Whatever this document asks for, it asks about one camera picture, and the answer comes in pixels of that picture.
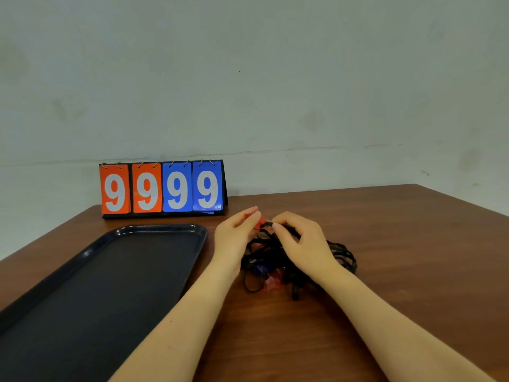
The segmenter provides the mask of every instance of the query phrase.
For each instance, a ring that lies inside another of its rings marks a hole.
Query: right hand
[[[332,255],[322,228],[316,222],[290,212],[281,213],[272,222],[272,228],[289,259],[316,283],[320,283],[334,268],[342,268]],[[301,235],[300,241],[295,241],[281,224],[294,227]]]

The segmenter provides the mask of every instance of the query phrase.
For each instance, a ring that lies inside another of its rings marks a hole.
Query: forearm
[[[221,270],[211,263],[110,381],[192,380],[231,285]]]
[[[339,267],[318,283],[338,303],[391,382],[492,380]]]

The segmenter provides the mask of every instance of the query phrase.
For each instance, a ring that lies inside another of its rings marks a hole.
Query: black cord
[[[242,257],[240,263],[241,269],[244,270],[244,288],[248,292],[260,292],[264,288],[264,281],[269,277],[269,273],[280,268],[284,270],[283,282],[293,284],[292,299],[298,300],[299,288],[306,282],[312,282],[312,280],[288,258],[276,233],[270,233],[265,229],[270,226],[272,226],[271,222],[262,224],[257,236],[247,244],[246,250],[249,253]],[[301,236],[294,227],[287,225],[284,225],[284,227],[292,236],[300,239]],[[330,241],[327,241],[327,243],[336,261],[354,274],[357,270],[357,260],[355,260],[353,253],[343,244]],[[256,289],[249,289],[247,287],[246,274],[248,272],[263,280],[261,287]]]

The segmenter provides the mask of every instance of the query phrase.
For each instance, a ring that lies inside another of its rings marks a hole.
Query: orange number card
[[[162,211],[160,163],[134,163],[132,165],[132,194],[132,207],[135,213]]]
[[[129,168],[127,165],[100,165],[102,214],[131,212]]]

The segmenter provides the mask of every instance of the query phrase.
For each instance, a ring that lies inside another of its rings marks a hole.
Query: white digit
[[[116,192],[111,189],[111,184],[113,182],[117,183]],[[126,188],[124,186],[124,181],[122,181],[122,178],[120,178],[118,174],[110,174],[106,177],[104,180],[104,191],[110,199],[118,198],[116,204],[114,204],[113,201],[107,202],[106,208],[108,208],[110,212],[118,212],[120,209],[122,209],[126,199]]]
[[[210,180],[210,187],[205,187],[205,178]],[[201,193],[202,196],[208,196],[210,194],[210,199],[207,201],[204,198],[198,199],[198,203],[202,208],[208,209],[212,208],[217,201],[217,178],[209,170],[205,170],[200,173],[198,176],[198,192]]]
[[[149,190],[145,190],[145,180],[149,181],[150,187]],[[141,200],[138,201],[138,205],[143,210],[152,209],[157,203],[157,198],[159,197],[159,190],[157,188],[157,181],[153,174],[150,173],[141,173],[138,177],[138,181],[136,182],[136,187],[138,189],[138,193],[140,196],[144,198],[150,197],[147,201]]]
[[[180,181],[180,188],[175,189],[175,180]],[[176,201],[174,199],[168,200],[168,205],[172,209],[182,209],[187,202],[187,180],[186,176],[181,172],[171,172],[168,176],[168,180],[166,182],[166,186],[168,187],[168,192],[173,196],[180,196],[180,201]]]

